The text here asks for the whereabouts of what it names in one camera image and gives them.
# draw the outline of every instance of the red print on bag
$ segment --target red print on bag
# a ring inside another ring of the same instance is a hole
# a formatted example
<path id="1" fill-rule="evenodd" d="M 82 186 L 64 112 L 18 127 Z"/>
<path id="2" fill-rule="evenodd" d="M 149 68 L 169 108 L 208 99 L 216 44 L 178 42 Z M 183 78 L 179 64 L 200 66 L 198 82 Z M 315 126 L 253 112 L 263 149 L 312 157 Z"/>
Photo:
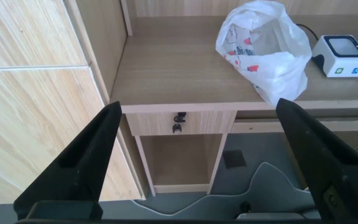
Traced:
<path id="1" fill-rule="evenodd" d="M 244 43 L 246 44 L 246 45 L 251 45 L 251 38 L 246 38 L 245 40 L 244 40 Z"/>
<path id="2" fill-rule="evenodd" d="M 247 67 L 247 70 L 250 72 L 258 72 L 258 68 L 259 68 L 259 65 L 253 65 L 253 66 Z"/>

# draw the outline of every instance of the gray floor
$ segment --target gray floor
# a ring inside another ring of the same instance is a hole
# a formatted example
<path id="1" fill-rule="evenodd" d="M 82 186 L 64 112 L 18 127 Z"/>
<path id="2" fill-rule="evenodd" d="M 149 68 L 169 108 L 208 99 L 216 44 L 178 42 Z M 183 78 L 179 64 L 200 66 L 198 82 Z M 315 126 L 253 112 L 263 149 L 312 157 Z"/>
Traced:
<path id="1" fill-rule="evenodd" d="M 235 217 L 239 211 L 239 204 L 244 200 L 258 200 L 254 202 L 256 208 L 260 212 L 272 212 L 272 210 L 279 211 L 280 209 L 302 209 L 310 207 L 310 196 L 307 193 L 290 190 L 292 186 L 298 188 L 299 183 L 296 179 L 295 171 L 287 156 L 285 145 L 282 136 L 279 134 L 231 134 L 227 138 L 224 148 L 228 150 L 241 150 L 246 161 L 246 167 L 235 167 L 226 169 L 224 161 L 221 160 L 219 169 L 216 175 L 215 184 L 213 186 L 212 194 L 241 194 L 250 187 L 250 180 L 255 171 L 263 162 L 268 162 L 281 170 L 287 178 L 278 178 L 275 180 L 272 175 L 274 169 L 261 171 L 258 189 L 274 192 L 278 187 L 278 183 L 283 183 L 283 191 L 288 192 L 291 198 L 295 194 L 298 196 L 295 202 L 290 202 L 288 207 L 283 207 L 283 200 L 268 199 L 263 196 L 264 193 L 254 191 L 252 196 L 243 195 L 241 197 L 208 197 L 202 199 L 196 205 L 189 208 L 186 212 L 175 215 L 174 217 L 163 217 L 152 213 L 144 208 L 140 208 L 131 201 L 120 202 L 101 202 L 104 210 L 103 218 L 119 218 L 119 219 L 156 219 L 156 218 L 186 218 L 186 219 L 214 219 L 227 220 Z M 193 203 L 199 198 L 205 196 L 204 193 L 179 193 L 179 194 L 160 194 L 157 197 L 148 197 L 146 201 L 139 202 L 147 207 L 162 213 L 174 213 L 187 205 Z M 0 205 L 0 223 L 12 223 L 16 221 L 16 214 L 13 212 L 12 205 Z"/>

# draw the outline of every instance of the desk shelf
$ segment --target desk shelf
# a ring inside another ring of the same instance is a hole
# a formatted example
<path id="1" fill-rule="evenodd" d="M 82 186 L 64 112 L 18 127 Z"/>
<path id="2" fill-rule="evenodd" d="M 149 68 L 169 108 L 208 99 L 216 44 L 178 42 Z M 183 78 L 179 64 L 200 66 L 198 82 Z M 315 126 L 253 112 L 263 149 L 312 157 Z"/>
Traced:
<path id="1" fill-rule="evenodd" d="M 291 18 L 319 35 L 351 33 L 358 40 L 358 15 Z M 137 18 L 134 34 L 128 37 L 124 48 L 112 101 L 119 100 L 124 113 L 176 112 L 178 108 L 172 107 L 175 105 L 203 111 L 211 109 L 207 108 L 211 104 L 219 104 L 215 108 L 225 105 L 227 110 L 273 109 L 215 51 L 224 19 L 221 16 Z M 314 46 L 316 41 L 305 32 Z M 297 99 L 302 107 L 358 108 L 358 78 L 326 78 L 313 62 L 307 64 L 305 72 L 308 87 Z"/>
<path id="2" fill-rule="evenodd" d="M 210 190 L 226 134 L 136 138 L 154 194 Z"/>

